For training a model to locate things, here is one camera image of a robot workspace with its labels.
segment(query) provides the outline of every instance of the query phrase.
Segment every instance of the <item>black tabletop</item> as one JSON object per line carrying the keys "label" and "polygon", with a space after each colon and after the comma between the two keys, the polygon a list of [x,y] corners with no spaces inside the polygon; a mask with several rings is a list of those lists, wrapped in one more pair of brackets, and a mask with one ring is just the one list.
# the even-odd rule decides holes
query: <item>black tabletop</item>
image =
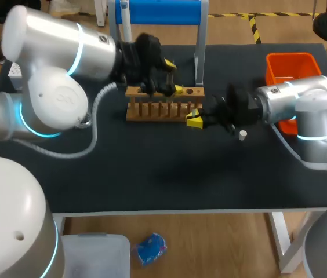
{"label": "black tabletop", "polygon": [[[179,84],[193,86],[192,46],[164,46],[179,68]],[[327,76],[327,55],[318,44],[210,45],[206,48],[206,103],[231,82],[249,89],[264,85],[265,58],[272,52],[309,52]],[[0,91],[12,92],[10,64],[0,74]],[[78,80],[90,98],[102,83]],[[88,156],[59,160],[15,142],[0,142],[0,156],[37,178],[54,213],[141,210],[285,209],[327,207],[327,172],[301,165],[269,126],[245,130],[240,142],[221,127],[187,128],[184,123],[126,122],[124,92],[101,103],[99,140]],[[77,152],[91,130],[71,130],[41,146]],[[296,138],[287,138],[293,148]]]}

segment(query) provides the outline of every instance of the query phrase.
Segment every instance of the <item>small white cylinder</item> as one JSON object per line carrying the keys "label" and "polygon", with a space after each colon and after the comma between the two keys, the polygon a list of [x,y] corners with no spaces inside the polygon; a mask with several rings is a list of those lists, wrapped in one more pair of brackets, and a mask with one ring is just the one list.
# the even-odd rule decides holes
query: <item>small white cylinder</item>
{"label": "small white cylinder", "polygon": [[239,139],[240,141],[243,141],[243,140],[246,138],[246,136],[247,136],[247,132],[246,132],[245,130],[241,130],[241,131],[239,132],[238,139]]}

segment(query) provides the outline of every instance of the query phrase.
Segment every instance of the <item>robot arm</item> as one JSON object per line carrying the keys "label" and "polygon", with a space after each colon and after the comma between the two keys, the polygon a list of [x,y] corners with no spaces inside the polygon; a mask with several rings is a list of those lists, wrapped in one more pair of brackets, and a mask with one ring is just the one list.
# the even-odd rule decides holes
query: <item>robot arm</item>
{"label": "robot arm", "polygon": [[209,112],[189,115],[187,126],[201,117],[202,128],[221,124],[234,134],[236,128],[258,121],[274,124],[296,118],[301,162],[310,169],[327,170],[327,77],[260,87],[253,93],[231,86],[226,98],[216,101]]}
{"label": "robot arm", "polygon": [[22,94],[0,93],[0,140],[52,138],[85,117],[88,99],[73,76],[139,85],[167,96],[181,90],[158,83],[152,69],[173,76],[175,65],[161,55],[159,40],[141,34],[136,42],[112,37],[78,23],[24,6],[8,14],[2,34],[5,57],[18,63]]}

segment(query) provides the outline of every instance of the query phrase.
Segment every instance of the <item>blue package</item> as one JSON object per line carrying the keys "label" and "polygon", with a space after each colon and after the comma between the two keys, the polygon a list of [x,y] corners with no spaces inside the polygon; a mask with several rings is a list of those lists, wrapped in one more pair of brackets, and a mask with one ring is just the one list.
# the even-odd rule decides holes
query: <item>blue package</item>
{"label": "blue package", "polygon": [[153,233],[145,241],[134,247],[143,266],[154,262],[167,248],[165,239],[157,233]]}

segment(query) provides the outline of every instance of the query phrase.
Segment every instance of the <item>orange container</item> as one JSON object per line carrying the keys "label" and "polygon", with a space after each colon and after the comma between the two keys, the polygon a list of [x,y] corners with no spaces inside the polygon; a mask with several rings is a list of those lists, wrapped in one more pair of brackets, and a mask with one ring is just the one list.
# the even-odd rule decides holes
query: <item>orange container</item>
{"label": "orange container", "polygon": [[[322,75],[313,55],[309,53],[270,53],[267,55],[267,85]],[[286,134],[297,134],[296,120],[283,120],[279,128]]]}

